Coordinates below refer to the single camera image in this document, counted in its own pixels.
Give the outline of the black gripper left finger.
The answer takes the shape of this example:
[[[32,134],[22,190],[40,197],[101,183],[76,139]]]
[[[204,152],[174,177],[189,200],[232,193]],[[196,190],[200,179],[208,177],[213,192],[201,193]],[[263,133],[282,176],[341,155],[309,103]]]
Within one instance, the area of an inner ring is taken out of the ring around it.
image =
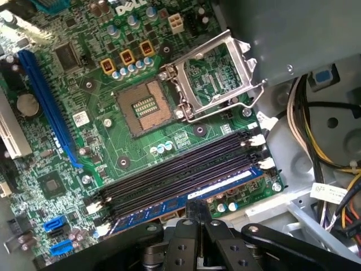
[[[199,201],[171,227],[146,222],[58,260],[43,270],[196,270]]]

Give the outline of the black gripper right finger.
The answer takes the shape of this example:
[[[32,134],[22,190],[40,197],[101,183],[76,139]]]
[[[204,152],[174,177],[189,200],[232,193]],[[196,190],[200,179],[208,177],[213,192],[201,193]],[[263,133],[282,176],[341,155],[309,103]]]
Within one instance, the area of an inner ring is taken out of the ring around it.
[[[199,220],[208,235],[207,262],[226,270],[360,270],[360,264],[261,224],[240,231],[211,217],[207,202],[199,202]]]

